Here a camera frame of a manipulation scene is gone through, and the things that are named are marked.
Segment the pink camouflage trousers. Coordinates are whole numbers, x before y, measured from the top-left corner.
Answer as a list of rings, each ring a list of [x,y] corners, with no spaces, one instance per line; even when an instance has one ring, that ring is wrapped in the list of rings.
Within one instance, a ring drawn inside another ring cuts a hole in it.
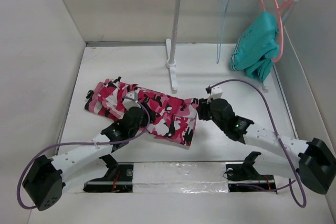
[[[198,99],[180,99],[165,93],[121,82],[121,78],[99,82],[87,93],[85,110],[113,121],[121,119],[126,107],[123,97],[134,92],[148,110],[151,123],[147,129],[158,139],[189,147],[195,132]]]

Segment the blue wire hanger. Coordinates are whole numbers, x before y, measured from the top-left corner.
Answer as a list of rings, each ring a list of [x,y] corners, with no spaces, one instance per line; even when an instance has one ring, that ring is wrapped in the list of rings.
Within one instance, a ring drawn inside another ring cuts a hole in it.
[[[228,6],[230,4],[230,0],[221,0],[221,6],[219,8],[218,15],[218,31],[217,31],[217,44],[216,44],[216,64],[219,64],[221,58],[221,49],[222,43],[224,41],[225,34],[225,19],[227,16]]]

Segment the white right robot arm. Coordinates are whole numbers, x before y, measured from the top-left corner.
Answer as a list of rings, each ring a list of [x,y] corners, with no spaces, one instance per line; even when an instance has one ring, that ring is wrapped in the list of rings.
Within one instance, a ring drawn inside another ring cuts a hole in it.
[[[299,178],[311,191],[325,195],[335,179],[335,156],[318,138],[311,141],[280,136],[250,119],[234,113],[224,99],[200,99],[200,120],[212,121],[232,141],[260,148],[243,162],[243,173],[254,179],[270,174]]]

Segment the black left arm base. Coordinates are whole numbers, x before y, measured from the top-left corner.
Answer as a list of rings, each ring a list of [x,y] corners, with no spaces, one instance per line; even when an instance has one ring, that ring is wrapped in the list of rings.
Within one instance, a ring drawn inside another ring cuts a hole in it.
[[[104,176],[84,183],[86,193],[132,193],[134,163],[118,163],[111,155],[100,157],[107,171]]]

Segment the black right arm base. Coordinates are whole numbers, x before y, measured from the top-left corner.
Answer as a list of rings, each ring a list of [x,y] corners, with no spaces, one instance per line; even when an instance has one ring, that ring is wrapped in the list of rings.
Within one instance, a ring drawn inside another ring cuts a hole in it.
[[[242,162],[227,162],[223,177],[228,180],[229,192],[257,192],[276,189],[273,175],[261,175],[253,167],[260,152],[251,152]]]

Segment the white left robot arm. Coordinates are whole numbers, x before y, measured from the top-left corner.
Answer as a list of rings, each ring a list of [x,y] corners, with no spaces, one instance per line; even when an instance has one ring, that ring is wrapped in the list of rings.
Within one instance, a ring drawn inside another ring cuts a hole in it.
[[[124,147],[145,133],[151,118],[144,106],[134,106],[126,111],[123,118],[103,129],[90,142],[74,142],[76,146],[61,155],[46,157],[45,148],[36,154],[24,168],[17,186],[17,200],[27,209],[21,197],[23,188],[33,201],[33,208],[44,211],[53,206],[69,187],[69,178],[87,164],[102,159],[105,163],[99,167],[99,174],[105,180],[117,175],[117,163],[111,153]]]

